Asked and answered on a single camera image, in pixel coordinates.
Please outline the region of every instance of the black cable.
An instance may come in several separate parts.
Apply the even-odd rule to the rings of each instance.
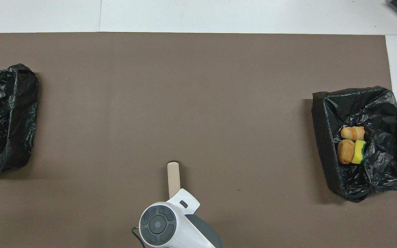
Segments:
[[[142,247],[145,248],[145,244],[142,242],[142,240],[140,239],[139,236],[137,236],[137,234],[134,232],[135,229],[139,229],[138,227],[133,227],[131,228],[131,233],[140,241],[140,243],[142,244]]]

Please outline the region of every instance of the wooden handle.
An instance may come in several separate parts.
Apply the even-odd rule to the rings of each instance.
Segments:
[[[170,198],[171,198],[180,190],[179,163],[169,162],[167,165],[167,169],[168,169],[168,191],[170,192]]]

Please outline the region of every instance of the gray circular button pad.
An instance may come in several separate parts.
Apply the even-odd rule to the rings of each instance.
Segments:
[[[174,235],[177,222],[172,210],[163,205],[152,206],[140,219],[143,239],[151,245],[163,245]]]

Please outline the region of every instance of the round gray button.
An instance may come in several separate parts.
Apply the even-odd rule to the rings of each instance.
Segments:
[[[166,220],[161,215],[156,215],[150,220],[150,231],[153,234],[160,234],[165,230]]]

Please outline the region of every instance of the white floor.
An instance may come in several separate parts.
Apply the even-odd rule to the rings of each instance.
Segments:
[[[397,98],[397,13],[385,0],[0,0],[0,33],[97,31],[386,35]]]

